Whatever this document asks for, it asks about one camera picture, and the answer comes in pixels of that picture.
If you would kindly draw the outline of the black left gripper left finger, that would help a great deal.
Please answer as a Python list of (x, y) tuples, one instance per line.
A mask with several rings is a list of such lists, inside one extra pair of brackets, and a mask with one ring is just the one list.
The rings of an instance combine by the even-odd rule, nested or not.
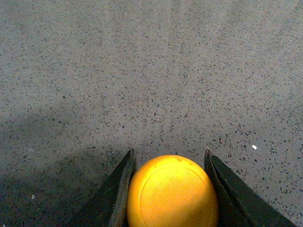
[(68, 222), (68, 227), (127, 227), (126, 204), (135, 173), (135, 151), (130, 149), (96, 194)]

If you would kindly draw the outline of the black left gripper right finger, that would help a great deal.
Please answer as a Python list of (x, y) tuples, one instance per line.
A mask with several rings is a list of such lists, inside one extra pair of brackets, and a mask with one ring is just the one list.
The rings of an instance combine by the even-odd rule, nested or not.
[(219, 227), (294, 227), (223, 161), (205, 149), (204, 170), (218, 199)]

